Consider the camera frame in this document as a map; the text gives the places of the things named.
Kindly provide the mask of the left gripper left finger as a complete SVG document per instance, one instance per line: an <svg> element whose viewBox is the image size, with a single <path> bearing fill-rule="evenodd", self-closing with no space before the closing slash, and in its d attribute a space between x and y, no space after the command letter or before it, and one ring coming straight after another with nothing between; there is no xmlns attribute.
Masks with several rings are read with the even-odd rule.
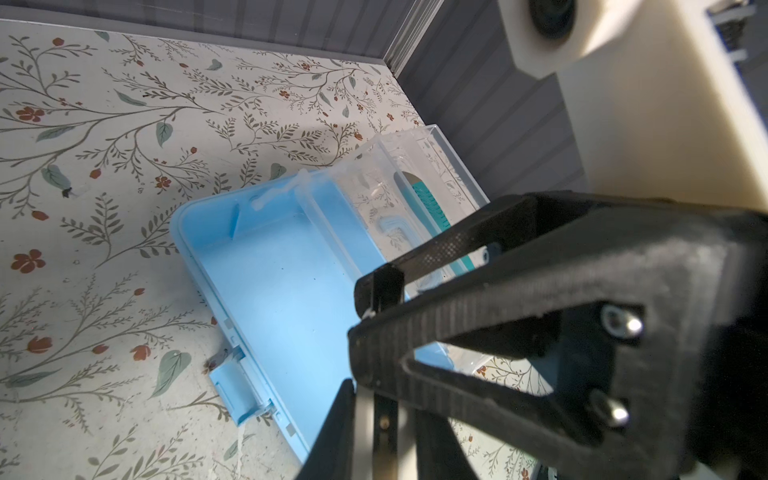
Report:
<svg viewBox="0 0 768 480"><path fill-rule="evenodd" d="M296 476L297 480L349 480L352 478L356 392L351 379L341 383L331 409Z"/></svg>

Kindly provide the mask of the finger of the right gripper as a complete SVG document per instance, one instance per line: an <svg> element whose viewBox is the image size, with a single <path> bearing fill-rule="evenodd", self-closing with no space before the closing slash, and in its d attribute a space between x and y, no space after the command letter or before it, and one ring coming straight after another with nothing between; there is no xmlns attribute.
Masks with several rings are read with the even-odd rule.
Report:
<svg viewBox="0 0 768 480"><path fill-rule="evenodd" d="M582 193L506 195L491 201L436 237L357 280L356 313L377 311L375 281L396 269L404 287L482 247L498 244L503 253L528 243L586 214L600 199Z"/></svg>
<svg viewBox="0 0 768 480"><path fill-rule="evenodd" d="M560 356L562 316L577 300L575 283L558 263L565 243L536 239L501 251L410 301L395 284L399 271L388 270L375 281L379 309L349 335L355 379L417 410L463 421L566 475L584 467L591 457L588 431L557 381L551 393L534 396L415 357L433 342L525 358L557 346Z"/></svg>

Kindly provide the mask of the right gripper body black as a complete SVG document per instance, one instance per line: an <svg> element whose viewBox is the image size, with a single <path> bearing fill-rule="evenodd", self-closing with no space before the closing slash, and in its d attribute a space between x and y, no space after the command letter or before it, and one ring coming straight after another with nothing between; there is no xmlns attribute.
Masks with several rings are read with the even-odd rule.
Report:
<svg viewBox="0 0 768 480"><path fill-rule="evenodd" d="M732 458L767 472L767 220L596 209L558 249L577 300L557 391L586 427L577 478L666 479Z"/></svg>

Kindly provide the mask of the teal utility knife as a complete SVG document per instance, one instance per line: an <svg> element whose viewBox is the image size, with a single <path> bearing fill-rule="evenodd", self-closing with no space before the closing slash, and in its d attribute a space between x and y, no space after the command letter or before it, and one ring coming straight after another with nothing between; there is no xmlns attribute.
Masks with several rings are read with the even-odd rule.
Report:
<svg viewBox="0 0 768 480"><path fill-rule="evenodd" d="M415 174L404 171L393 175L401 195L422 228L434 238L451 223L426 183Z"/></svg>

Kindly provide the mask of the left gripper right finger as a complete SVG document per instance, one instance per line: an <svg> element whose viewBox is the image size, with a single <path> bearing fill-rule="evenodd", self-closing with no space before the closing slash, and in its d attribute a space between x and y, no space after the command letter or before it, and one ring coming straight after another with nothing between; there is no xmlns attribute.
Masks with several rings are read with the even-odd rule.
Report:
<svg viewBox="0 0 768 480"><path fill-rule="evenodd" d="M415 411L417 475L419 480L476 480L447 418Z"/></svg>

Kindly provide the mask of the blue plastic tool box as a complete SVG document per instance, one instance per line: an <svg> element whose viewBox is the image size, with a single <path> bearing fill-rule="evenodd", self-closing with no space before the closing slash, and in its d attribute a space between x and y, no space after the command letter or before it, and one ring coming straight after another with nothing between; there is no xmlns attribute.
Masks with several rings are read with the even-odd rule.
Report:
<svg viewBox="0 0 768 480"><path fill-rule="evenodd" d="M426 183L451 226L487 203L431 125L172 216L172 238L230 347L211 373L216 391L237 423L271 414L300 460L351 375L356 281L432 239L395 184L404 171Z"/></svg>

